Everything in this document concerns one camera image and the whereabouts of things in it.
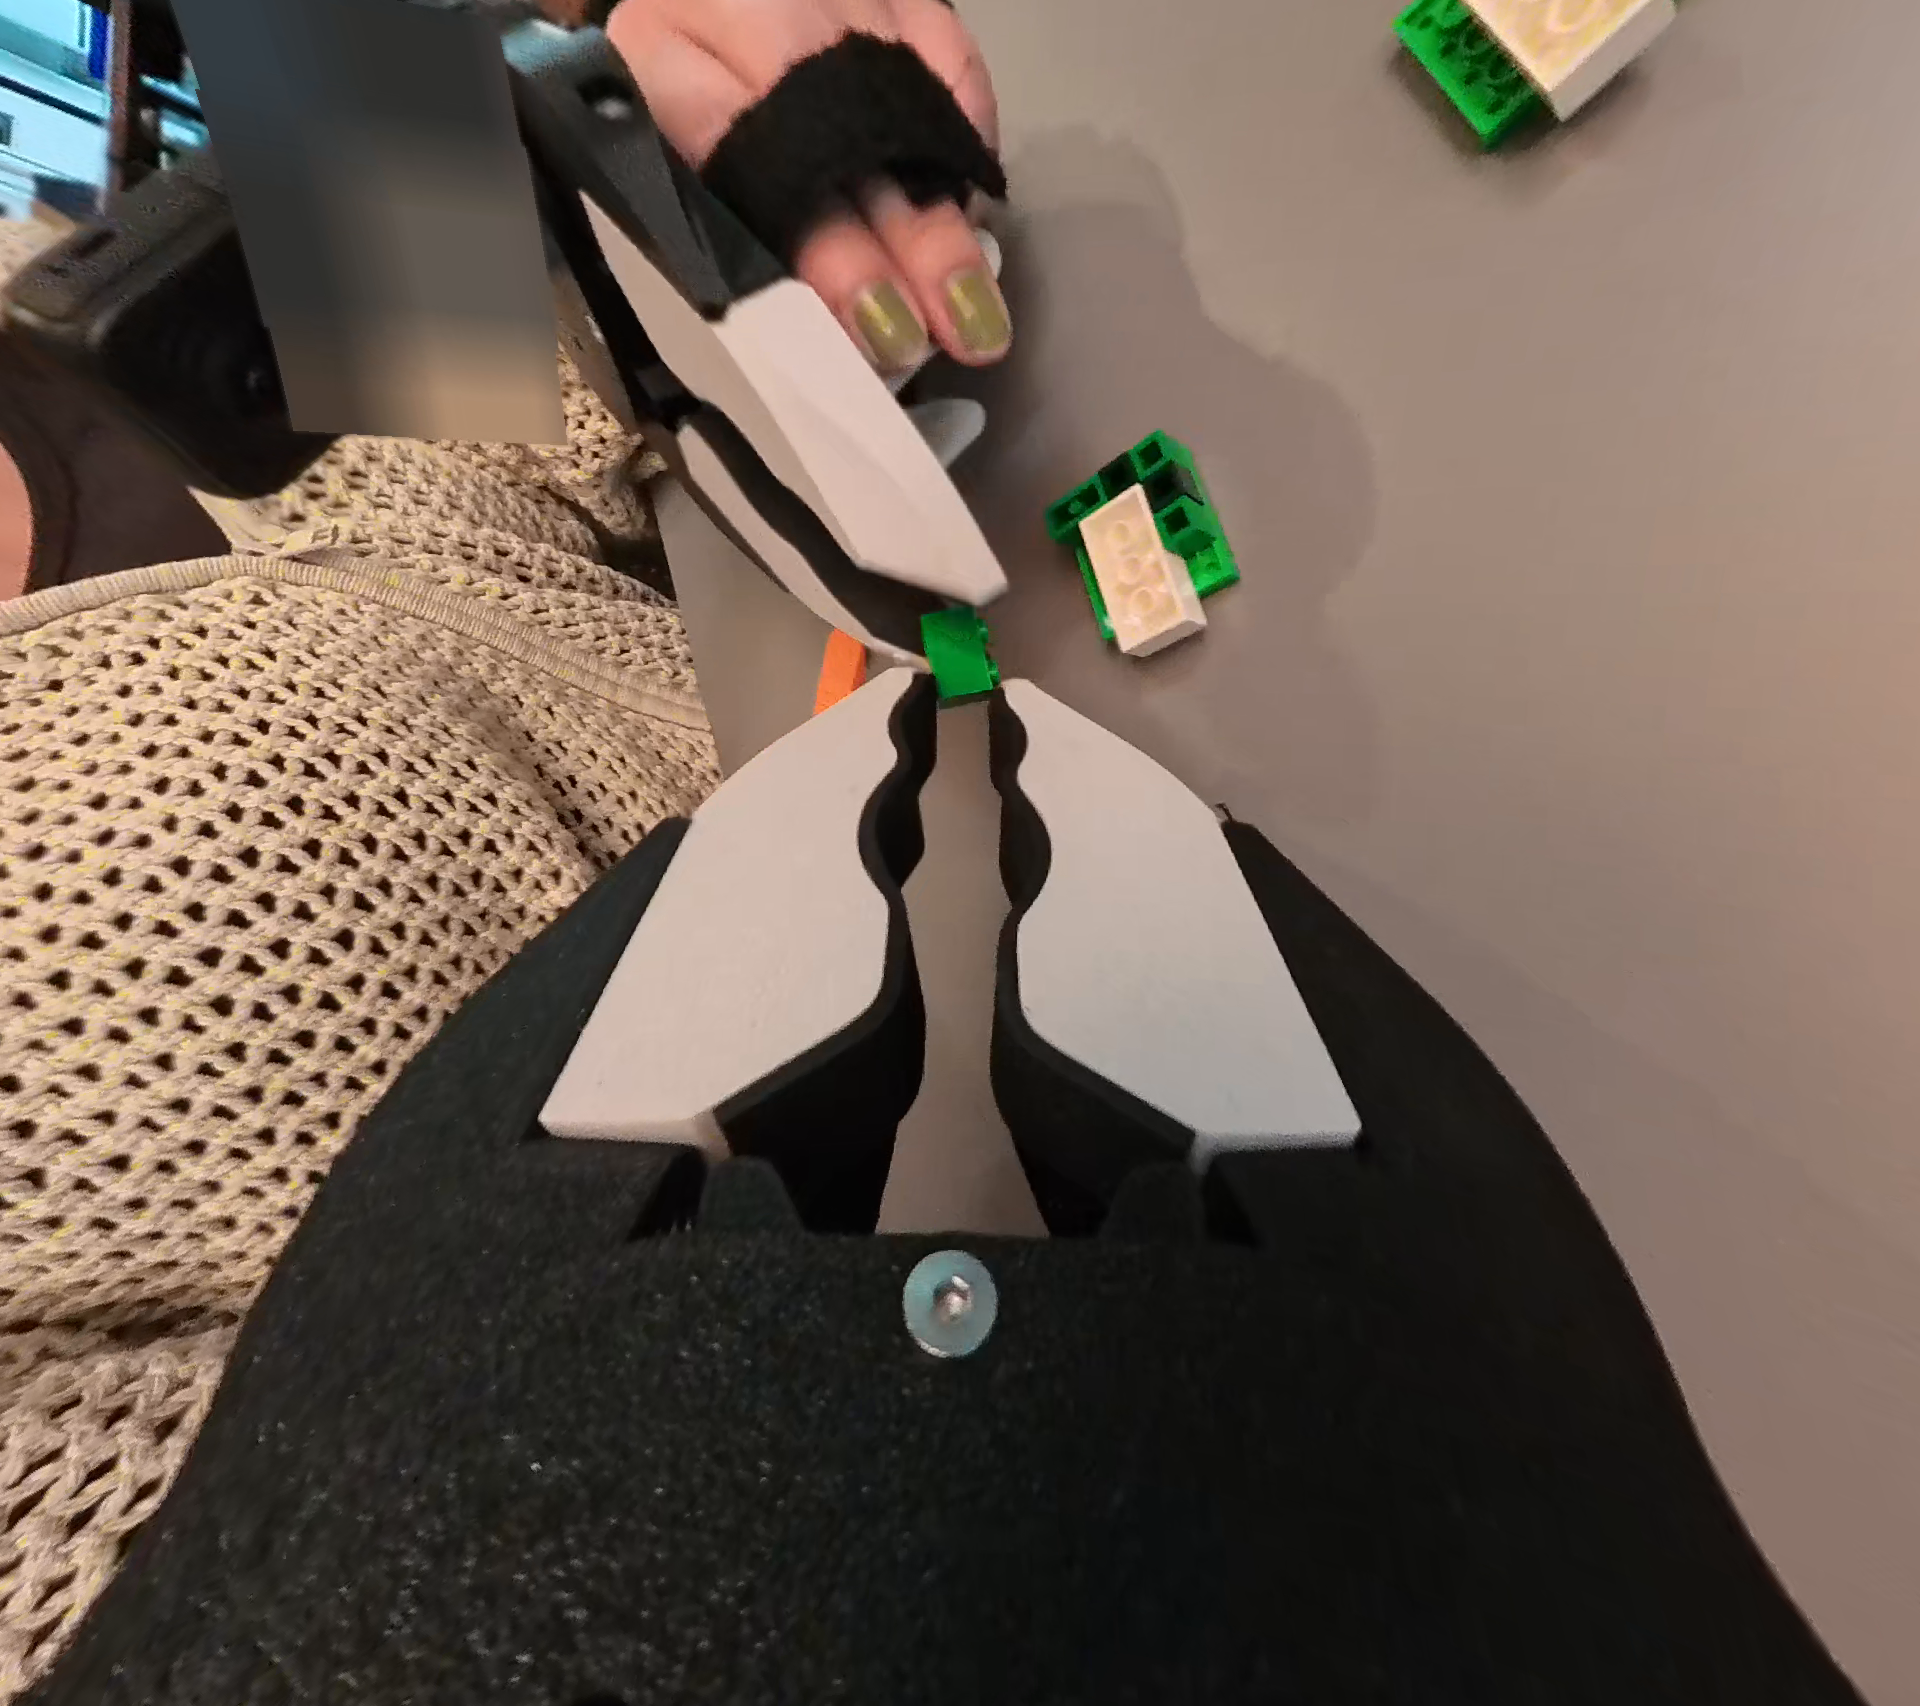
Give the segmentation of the black device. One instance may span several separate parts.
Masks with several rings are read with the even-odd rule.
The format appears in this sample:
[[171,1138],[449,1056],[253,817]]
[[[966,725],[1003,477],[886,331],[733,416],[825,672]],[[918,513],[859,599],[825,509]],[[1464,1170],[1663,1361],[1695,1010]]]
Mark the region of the black device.
[[291,488],[294,431],[226,183],[203,148],[118,193],[5,288],[5,324],[108,398],[190,488]]

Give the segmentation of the person's left hand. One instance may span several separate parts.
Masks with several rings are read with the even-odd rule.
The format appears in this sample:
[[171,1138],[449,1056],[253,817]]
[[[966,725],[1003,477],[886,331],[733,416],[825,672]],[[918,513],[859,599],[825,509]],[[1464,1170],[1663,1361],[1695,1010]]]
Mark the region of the person's left hand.
[[599,0],[662,138],[889,378],[1014,325],[979,236],[1000,112],[949,0]]

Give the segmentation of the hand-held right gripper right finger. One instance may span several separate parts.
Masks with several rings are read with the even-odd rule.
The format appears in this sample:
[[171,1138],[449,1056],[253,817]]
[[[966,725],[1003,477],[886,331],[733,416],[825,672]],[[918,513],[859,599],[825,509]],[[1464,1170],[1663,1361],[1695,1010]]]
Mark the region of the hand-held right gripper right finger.
[[1141,1170],[1356,1147],[1214,805],[1027,678],[991,701],[989,768],[1007,891],[991,1085],[1044,1230],[1096,1234]]

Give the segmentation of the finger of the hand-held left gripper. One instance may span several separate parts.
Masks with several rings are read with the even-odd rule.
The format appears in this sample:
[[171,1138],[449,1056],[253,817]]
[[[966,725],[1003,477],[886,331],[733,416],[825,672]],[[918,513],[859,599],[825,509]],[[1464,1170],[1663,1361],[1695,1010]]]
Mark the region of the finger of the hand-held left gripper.
[[987,607],[1007,571],[941,458],[825,302],[796,279],[707,324],[716,404],[861,574]]
[[931,670],[922,622],[941,607],[931,590],[859,565],[716,407],[685,412],[670,440],[685,492],[776,585],[876,656]]

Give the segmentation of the small green lego brick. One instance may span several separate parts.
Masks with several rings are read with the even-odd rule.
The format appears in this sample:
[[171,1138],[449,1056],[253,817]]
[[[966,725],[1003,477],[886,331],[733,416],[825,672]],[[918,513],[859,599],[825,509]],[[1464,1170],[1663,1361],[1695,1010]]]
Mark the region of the small green lego brick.
[[941,706],[979,703],[996,694],[1000,667],[991,624],[981,610],[944,605],[925,614],[922,652]]

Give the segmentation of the person's knit sweater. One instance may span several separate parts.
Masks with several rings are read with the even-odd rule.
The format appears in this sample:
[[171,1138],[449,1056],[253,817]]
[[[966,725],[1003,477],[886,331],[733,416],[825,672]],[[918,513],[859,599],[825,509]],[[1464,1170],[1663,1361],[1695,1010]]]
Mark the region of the person's knit sweater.
[[721,779],[661,462],[560,390],[564,444],[347,437],[225,554],[5,612],[5,1701],[394,1074]]

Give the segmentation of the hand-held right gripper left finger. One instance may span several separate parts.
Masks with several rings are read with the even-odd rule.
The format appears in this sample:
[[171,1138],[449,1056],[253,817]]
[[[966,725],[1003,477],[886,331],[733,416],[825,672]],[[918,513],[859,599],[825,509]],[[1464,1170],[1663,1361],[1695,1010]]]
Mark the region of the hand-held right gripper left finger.
[[904,885],[941,696],[893,666],[685,825],[540,1110],[555,1138],[772,1165],[803,1221],[876,1230],[925,1077]]

